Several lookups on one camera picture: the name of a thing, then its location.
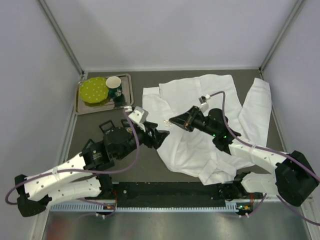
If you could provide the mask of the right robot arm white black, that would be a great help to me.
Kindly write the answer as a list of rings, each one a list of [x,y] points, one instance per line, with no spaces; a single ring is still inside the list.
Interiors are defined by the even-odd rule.
[[[277,195],[288,204],[299,207],[320,184],[301,152],[279,152],[253,143],[229,127],[222,109],[213,108],[204,116],[199,107],[193,106],[169,121],[185,131],[199,130],[210,135],[221,152],[264,169],[266,174],[250,172],[240,180],[247,193]]]

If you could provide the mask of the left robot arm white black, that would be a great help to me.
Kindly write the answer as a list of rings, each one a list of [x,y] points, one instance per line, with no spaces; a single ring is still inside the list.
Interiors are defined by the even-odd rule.
[[[114,194],[110,168],[140,145],[157,150],[169,131],[158,130],[158,125],[146,121],[145,129],[123,119],[121,127],[111,120],[99,126],[103,139],[89,139],[80,153],[66,162],[35,176],[18,175],[15,186],[17,208],[23,217],[33,217],[47,208],[77,199],[107,199]]]

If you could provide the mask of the sparkly snowflake brooch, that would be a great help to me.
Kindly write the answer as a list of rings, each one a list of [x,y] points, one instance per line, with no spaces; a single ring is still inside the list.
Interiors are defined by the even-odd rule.
[[[172,126],[172,123],[168,119],[164,120],[163,122],[164,122],[164,125],[166,127],[171,127]]]

